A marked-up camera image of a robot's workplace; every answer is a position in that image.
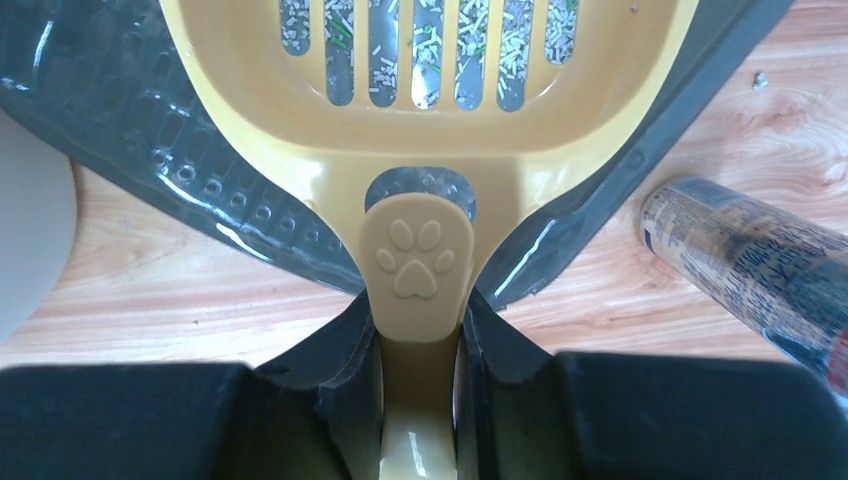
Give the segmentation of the yellow litter scoop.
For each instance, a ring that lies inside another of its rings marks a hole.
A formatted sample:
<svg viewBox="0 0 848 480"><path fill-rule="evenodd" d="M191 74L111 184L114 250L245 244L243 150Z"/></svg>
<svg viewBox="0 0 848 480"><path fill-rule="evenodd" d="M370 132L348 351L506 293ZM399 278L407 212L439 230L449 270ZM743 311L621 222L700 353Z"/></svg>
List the yellow litter scoop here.
<svg viewBox="0 0 848 480"><path fill-rule="evenodd" d="M694 1L164 1L218 130L351 256L383 479L454 479L456 356L506 238L647 114Z"/></svg>

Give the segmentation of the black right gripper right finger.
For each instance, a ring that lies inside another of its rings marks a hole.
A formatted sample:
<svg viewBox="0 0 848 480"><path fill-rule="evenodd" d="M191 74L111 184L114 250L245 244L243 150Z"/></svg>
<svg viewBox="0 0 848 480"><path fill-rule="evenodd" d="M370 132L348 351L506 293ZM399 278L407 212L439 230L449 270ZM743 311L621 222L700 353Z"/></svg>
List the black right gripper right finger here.
<svg viewBox="0 0 848 480"><path fill-rule="evenodd" d="M549 354L480 293L462 323L462 479L843 479L847 421L787 363Z"/></svg>

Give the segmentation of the white bin with bag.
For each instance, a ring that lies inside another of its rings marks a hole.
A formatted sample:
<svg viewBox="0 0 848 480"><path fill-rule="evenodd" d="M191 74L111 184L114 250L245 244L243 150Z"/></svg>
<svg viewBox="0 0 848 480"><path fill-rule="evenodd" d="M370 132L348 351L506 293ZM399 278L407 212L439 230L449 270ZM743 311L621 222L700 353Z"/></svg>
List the white bin with bag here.
<svg viewBox="0 0 848 480"><path fill-rule="evenodd" d="M70 257L77 197L69 157L1 113L1 339L47 300Z"/></svg>

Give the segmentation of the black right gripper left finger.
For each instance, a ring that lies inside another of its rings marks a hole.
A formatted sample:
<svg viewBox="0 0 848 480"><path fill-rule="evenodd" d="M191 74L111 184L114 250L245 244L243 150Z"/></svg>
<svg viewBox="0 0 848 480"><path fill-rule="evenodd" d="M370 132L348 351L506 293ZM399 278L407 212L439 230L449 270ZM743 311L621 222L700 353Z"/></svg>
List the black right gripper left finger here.
<svg viewBox="0 0 848 480"><path fill-rule="evenodd" d="M382 423L368 299L284 354L1 372L5 479L375 479Z"/></svg>

